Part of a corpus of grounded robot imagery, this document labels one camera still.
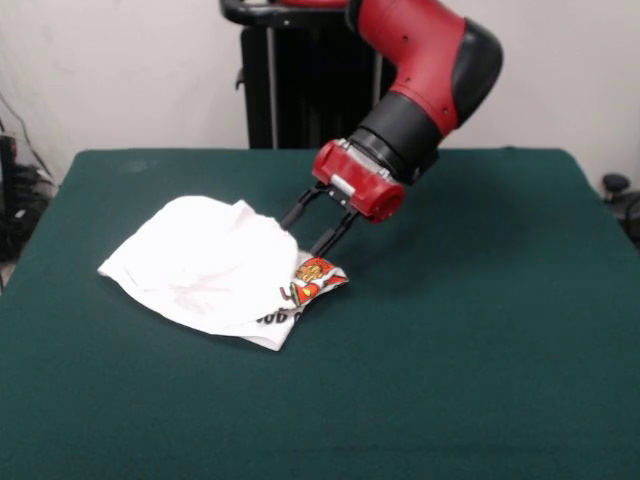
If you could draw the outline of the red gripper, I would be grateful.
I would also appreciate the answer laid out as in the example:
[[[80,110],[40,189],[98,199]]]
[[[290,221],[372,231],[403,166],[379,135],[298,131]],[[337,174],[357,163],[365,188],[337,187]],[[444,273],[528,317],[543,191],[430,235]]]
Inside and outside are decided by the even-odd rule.
[[[319,238],[310,249],[312,256],[325,256],[351,228],[359,213],[372,223],[380,223],[391,217],[404,201],[404,186],[391,172],[345,139],[332,140],[321,148],[312,174],[319,182],[283,215],[279,221],[283,230],[290,229],[306,207],[325,192],[326,186],[355,209],[347,209],[339,224]]]

